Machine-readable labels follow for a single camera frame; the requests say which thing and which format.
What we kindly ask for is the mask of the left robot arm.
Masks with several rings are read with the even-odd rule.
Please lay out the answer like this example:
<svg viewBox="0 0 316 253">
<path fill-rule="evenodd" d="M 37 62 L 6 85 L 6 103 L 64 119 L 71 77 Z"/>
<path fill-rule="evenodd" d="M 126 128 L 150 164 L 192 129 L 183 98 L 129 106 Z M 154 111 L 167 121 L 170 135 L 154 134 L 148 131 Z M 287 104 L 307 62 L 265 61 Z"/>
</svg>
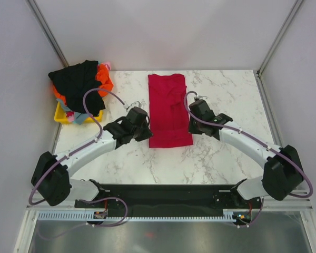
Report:
<svg viewBox="0 0 316 253">
<path fill-rule="evenodd" d="M 100 207 L 105 194 L 94 180 L 73 180 L 78 170 L 96 158 L 114 151 L 135 140 L 147 140 L 153 133 L 149 129 L 148 113 L 135 106 L 123 116 L 107 124 L 100 132 L 83 142 L 74 150 L 58 155 L 45 152 L 40 155 L 31 178 L 33 190 L 38 191 L 43 201 L 50 206 L 62 203 L 67 197 L 84 199 L 93 207 Z"/>
</svg>

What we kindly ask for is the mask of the crimson red t shirt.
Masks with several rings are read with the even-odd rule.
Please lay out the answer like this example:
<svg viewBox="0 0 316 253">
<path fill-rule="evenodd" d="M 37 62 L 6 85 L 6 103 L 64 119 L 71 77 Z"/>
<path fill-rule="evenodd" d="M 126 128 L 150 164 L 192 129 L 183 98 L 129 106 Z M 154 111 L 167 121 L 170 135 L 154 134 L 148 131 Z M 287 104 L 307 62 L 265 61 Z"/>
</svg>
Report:
<svg viewBox="0 0 316 253">
<path fill-rule="evenodd" d="M 177 148 L 193 145 L 189 115 L 184 106 L 185 76 L 148 76 L 150 130 L 149 147 Z"/>
</svg>

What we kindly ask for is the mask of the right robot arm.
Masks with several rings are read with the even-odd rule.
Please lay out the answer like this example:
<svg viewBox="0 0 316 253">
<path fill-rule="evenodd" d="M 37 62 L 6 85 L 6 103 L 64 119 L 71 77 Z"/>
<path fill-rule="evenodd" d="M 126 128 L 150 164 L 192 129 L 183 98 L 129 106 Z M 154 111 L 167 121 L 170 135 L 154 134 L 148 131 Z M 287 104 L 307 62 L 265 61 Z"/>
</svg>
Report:
<svg viewBox="0 0 316 253">
<path fill-rule="evenodd" d="M 225 142 L 263 169 L 262 176 L 244 179 L 232 188 L 230 199 L 234 206 L 241 208 L 251 199 L 265 196 L 281 201 L 303 182 L 302 164 L 294 147 L 287 145 L 283 148 L 258 139 L 242 130 L 226 114 L 214 114 L 203 99 L 195 99 L 189 105 L 189 111 L 190 133 L 206 134 Z"/>
</svg>

